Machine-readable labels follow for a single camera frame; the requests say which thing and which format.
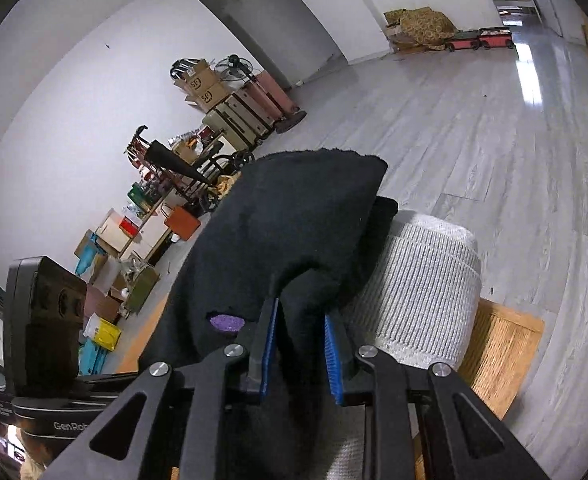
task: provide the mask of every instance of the suitcase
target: suitcase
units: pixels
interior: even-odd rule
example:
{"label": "suitcase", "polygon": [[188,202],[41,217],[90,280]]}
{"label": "suitcase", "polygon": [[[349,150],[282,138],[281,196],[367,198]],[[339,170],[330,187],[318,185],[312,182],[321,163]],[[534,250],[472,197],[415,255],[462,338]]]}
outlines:
{"label": "suitcase", "polygon": [[265,108],[261,107],[261,105],[258,104],[256,100],[253,99],[247,91],[245,91],[245,89],[237,90],[234,92],[234,95],[254,117],[260,120],[262,124],[266,125],[270,129],[273,127],[275,122],[274,118],[269,115]]}
{"label": "suitcase", "polygon": [[296,103],[289,98],[289,96],[279,86],[279,84],[276,83],[276,80],[269,74],[269,72],[263,70],[256,76],[256,79],[261,84],[261,86],[266,89],[274,99],[276,99],[276,102],[288,114],[294,114],[298,111],[299,108]]}
{"label": "suitcase", "polygon": [[205,117],[203,117],[203,124],[209,126],[214,132],[222,132],[227,142],[229,142],[237,152],[248,149],[247,143],[239,137],[230,124],[216,112],[216,108],[210,110]]}
{"label": "suitcase", "polygon": [[247,92],[248,96],[250,96],[257,104],[260,106],[267,115],[272,117],[274,120],[278,121],[283,118],[283,113],[278,109],[278,107],[269,100],[269,98],[265,95],[263,90],[253,82],[248,82],[243,87],[243,90]]}
{"label": "suitcase", "polygon": [[234,96],[230,95],[226,100],[225,104],[234,110],[235,114],[247,125],[249,126],[257,136],[266,135],[271,128],[269,125],[264,124],[261,122],[260,118],[256,118],[247,107],[242,103],[242,101]]}
{"label": "suitcase", "polygon": [[232,108],[225,103],[220,103],[214,108],[216,113],[220,115],[225,122],[229,125],[229,128],[245,143],[243,149],[252,149],[256,145],[256,139],[259,134],[255,132],[251,126],[245,123]]}

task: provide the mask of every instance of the gray knit blanket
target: gray knit blanket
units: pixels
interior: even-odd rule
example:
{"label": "gray knit blanket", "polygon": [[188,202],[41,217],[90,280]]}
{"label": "gray knit blanket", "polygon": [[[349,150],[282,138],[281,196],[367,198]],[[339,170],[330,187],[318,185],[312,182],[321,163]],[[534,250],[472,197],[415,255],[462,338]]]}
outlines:
{"label": "gray knit blanket", "polygon": [[[401,211],[371,279],[343,309],[347,329],[398,362],[458,368],[480,297],[480,259],[469,231]],[[311,480],[362,478],[364,409],[327,399]],[[416,432],[415,414],[412,414]]]}

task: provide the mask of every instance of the gray wood-pattern floor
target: gray wood-pattern floor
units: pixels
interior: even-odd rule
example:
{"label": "gray wood-pattern floor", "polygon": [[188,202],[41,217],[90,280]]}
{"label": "gray wood-pattern floor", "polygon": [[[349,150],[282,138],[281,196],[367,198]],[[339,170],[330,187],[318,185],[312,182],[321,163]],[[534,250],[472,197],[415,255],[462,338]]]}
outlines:
{"label": "gray wood-pattern floor", "polygon": [[507,423],[554,480],[575,480],[588,467],[588,55],[540,25],[512,30],[517,52],[389,56],[306,84],[294,98],[308,117],[257,154],[379,155],[382,194],[474,232],[482,295],[546,322]]}

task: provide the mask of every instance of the black cloth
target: black cloth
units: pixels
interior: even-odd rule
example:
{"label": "black cloth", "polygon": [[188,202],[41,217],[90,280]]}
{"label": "black cloth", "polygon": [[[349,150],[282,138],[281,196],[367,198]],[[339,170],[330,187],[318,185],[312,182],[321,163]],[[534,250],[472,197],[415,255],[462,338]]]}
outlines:
{"label": "black cloth", "polygon": [[376,196],[386,170],[376,156],[340,150],[265,156],[243,167],[178,273],[140,370],[161,360],[200,362],[228,344],[211,316],[255,322],[266,298],[282,305],[282,381],[270,383],[270,402],[232,417],[242,421],[235,478],[252,478],[252,471],[253,478],[258,471],[265,479],[295,478],[306,463],[313,438],[301,437],[318,420],[324,314],[346,304],[375,268],[398,209]]}

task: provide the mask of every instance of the beige suitcase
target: beige suitcase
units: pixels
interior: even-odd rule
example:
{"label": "beige suitcase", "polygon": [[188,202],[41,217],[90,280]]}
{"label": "beige suitcase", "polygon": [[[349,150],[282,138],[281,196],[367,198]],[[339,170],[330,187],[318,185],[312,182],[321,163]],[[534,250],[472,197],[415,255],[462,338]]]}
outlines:
{"label": "beige suitcase", "polygon": [[256,100],[250,96],[247,90],[240,89],[234,92],[234,95],[241,101],[243,106],[248,109],[250,114],[256,117],[261,124],[267,126],[270,130],[274,126],[275,119],[263,108]]}
{"label": "beige suitcase", "polygon": [[255,132],[251,126],[245,123],[245,121],[242,120],[232,108],[225,103],[220,103],[216,105],[214,109],[229,125],[229,128],[243,139],[245,142],[245,148],[251,150],[256,145],[256,140],[259,134]]}
{"label": "beige suitcase", "polygon": [[225,118],[216,111],[216,108],[210,110],[205,117],[203,117],[203,124],[209,126],[214,132],[222,132],[227,142],[229,142],[237,152],[248,149],[247,143],[236,133],[234,128],[232,128]]}
{"label": "beige suitcase", "polygon": [[261,137],[270,131],[270,127],[263,124],[261,122],[260,118],[256,118],[250,112],[250,110],[247,107],[245,107],[245,105],[242,103],[242,101],[238,97],[236,97],[234,95],[230,95],[225,100],[225,104],[227,106],[229,106],[230,108],[232,108],[232,110],[234,110],[236,115],[238,115],[241,118],[241,120],[248,127],[250,127],[257,136]]}

